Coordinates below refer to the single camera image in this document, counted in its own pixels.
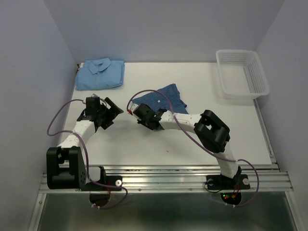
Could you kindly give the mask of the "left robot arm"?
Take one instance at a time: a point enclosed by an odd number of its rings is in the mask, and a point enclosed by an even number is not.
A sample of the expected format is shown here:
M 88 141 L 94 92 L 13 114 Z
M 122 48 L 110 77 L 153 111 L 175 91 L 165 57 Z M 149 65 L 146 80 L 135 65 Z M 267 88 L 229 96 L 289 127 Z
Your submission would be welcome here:
M 81 112 L 73 130 L 57 147 L 46 152 L 47 185 L 49 189 L 80 189 L 82 191 L 121 191 L 122 177 L 107 176 L 104 167 L 90 178 L 87 141 L 99 128 L 107 129 L 123 110 L 108 97 L 93 94 L 83 100 Z

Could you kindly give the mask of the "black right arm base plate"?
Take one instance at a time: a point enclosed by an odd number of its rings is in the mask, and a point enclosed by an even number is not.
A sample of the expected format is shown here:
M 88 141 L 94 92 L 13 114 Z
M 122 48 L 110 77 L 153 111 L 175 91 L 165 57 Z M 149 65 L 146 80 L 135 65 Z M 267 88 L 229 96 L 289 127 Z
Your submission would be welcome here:
M 208 175 L 206 176 L 207 188 L 209 190 L 249 190 L 250 183 L 246 174 L 235 176 L 233 179 L 223 175 Z

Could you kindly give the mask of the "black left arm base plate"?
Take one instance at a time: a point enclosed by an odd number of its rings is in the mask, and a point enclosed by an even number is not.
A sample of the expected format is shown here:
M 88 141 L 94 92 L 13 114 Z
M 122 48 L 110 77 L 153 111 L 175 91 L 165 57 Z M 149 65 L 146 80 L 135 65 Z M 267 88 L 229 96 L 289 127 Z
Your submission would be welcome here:
M 87 192 L 95 192 L 95 191 L 101 191 L 101 192 L 119 192 L 122 190 L 122 176 L 116 175 L 116 176 L 109 176 L 107 175 L 104 178 L 104 181 L 101 179 L 98 182 L 88 182 L 85 184 L 83 188 L 81 188 L 82 191 Z

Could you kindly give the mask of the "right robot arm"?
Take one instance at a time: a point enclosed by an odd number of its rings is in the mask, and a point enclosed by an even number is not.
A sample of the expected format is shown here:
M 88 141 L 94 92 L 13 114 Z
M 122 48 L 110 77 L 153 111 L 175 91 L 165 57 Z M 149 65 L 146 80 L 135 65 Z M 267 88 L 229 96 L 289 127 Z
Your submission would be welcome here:
M 239 182 L 241 169 L 231 151 L 230 129 L 214 112 L 205 110 L 193 115 L 167 109 L 155 112 L 143 103 L 133 103 L 128 112 L 137 118 L 138 124 L 150 130 L 183 131 L 197 146 L 216 158 L 225 187 L 232 188 Z

